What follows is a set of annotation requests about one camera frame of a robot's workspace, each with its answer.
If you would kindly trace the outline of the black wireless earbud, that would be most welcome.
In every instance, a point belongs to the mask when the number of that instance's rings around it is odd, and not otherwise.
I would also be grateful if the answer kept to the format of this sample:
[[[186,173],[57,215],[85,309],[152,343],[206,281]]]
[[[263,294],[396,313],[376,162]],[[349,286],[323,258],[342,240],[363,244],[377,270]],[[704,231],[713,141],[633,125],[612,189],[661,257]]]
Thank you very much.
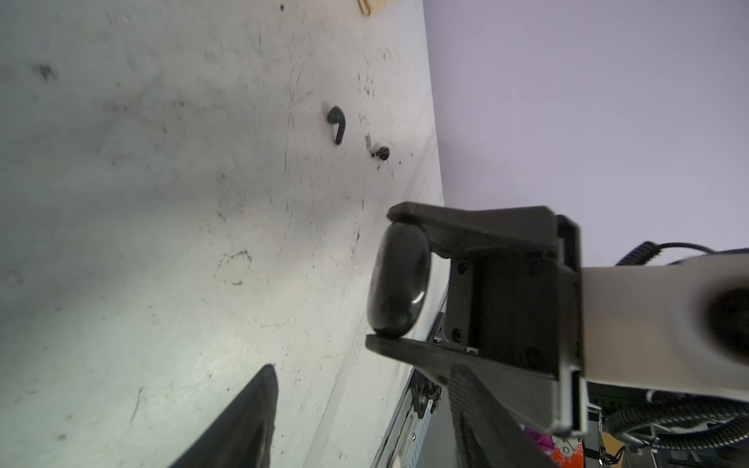
[[[339,106],[333,106],[328,111],[326,120],[331,126],[335,127],[335,145],[341,145],[346,130],[346,118],[343,110]]]
[[[390,157],[390,149],[387,146],[380,146],[371,152],[371,156],[372,158],[387,161]]]

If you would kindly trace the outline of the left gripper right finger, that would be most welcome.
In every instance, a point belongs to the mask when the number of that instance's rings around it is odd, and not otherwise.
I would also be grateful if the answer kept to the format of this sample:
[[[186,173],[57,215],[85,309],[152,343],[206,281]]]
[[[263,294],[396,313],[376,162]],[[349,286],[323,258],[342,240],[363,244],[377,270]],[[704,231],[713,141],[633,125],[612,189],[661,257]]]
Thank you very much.
[[[466,366],[452,367],[449,400],[460,467],[551,467],[552,458],[520,428]]]

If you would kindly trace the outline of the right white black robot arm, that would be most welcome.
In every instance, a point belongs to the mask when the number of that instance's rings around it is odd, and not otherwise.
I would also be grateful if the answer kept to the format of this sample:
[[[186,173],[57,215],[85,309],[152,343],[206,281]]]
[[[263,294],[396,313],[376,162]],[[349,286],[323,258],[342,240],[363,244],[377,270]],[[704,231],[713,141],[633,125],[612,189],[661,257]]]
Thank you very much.
[[[549,467],[538,432],[590,427],[626,448],[702,452],[748,438],[748,253],[652,265],[644,243],[582,264],[545,207],[388,212],[370,286],[370,351],[450,400],[462,467]]]

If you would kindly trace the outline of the black earbud charging case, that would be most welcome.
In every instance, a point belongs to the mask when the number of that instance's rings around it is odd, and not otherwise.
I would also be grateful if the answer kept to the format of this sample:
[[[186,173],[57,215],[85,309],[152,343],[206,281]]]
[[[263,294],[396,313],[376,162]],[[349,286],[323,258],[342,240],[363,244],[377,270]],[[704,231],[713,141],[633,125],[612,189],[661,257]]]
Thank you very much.
[[[376,335],[399,339],[413,329],[424,306],[431,271],[426,233],[416,224],[390,224],[374,264],[368,323]]]

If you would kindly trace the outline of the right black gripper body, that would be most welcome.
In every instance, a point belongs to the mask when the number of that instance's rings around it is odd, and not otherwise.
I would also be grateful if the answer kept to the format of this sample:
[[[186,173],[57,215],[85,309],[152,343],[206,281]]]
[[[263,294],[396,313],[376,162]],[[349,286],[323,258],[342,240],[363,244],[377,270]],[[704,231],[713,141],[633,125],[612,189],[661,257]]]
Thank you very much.
[[[585,429],[579,228],[554,213],[493,213],[461,260],[461,343],[472,370],[521,424]]]

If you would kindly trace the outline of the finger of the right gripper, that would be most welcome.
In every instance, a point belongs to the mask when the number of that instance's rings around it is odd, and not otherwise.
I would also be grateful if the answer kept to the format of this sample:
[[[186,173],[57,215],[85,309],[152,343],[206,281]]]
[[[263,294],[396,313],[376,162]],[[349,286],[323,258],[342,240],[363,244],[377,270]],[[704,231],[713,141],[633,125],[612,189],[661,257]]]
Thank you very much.
[[[546,207],[458,210],[415,202],[389,209],[392,222],[415,224],[443,259],[491,252],[556,252],[556,214]]]
[[[451,396],[466,411],[494,413],[538,432],[562,431],[562,390],[552,376],[413,339],[368,335],[366,347],[449,386]]]

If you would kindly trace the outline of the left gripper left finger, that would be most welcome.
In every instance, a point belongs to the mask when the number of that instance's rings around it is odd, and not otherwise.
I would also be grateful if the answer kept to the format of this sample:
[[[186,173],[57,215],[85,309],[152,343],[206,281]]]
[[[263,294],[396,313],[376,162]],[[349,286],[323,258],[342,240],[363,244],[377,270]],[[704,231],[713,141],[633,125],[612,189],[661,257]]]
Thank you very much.
[[[275,368],[263,366],[175,467],[268,467],[278,403]]]

